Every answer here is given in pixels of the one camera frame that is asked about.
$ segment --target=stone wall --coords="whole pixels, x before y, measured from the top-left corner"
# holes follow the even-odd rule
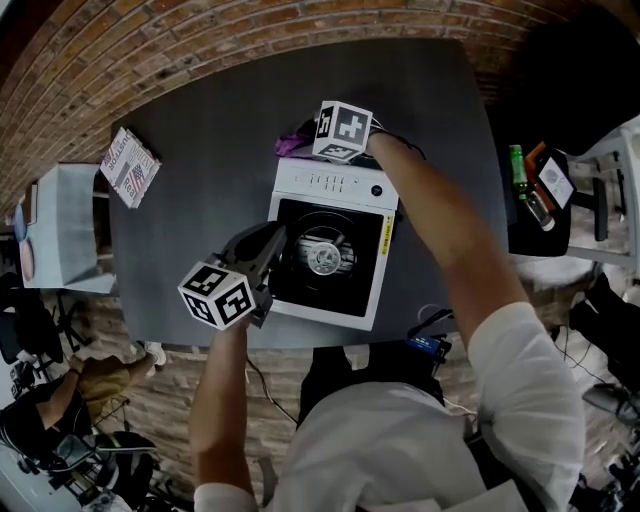
[[[583,0],[62,0],[0,76],[0,212],[57,161],[97,161],[113,121],[278,52],[383,37],[462,42],[487,96],[527,33]]]

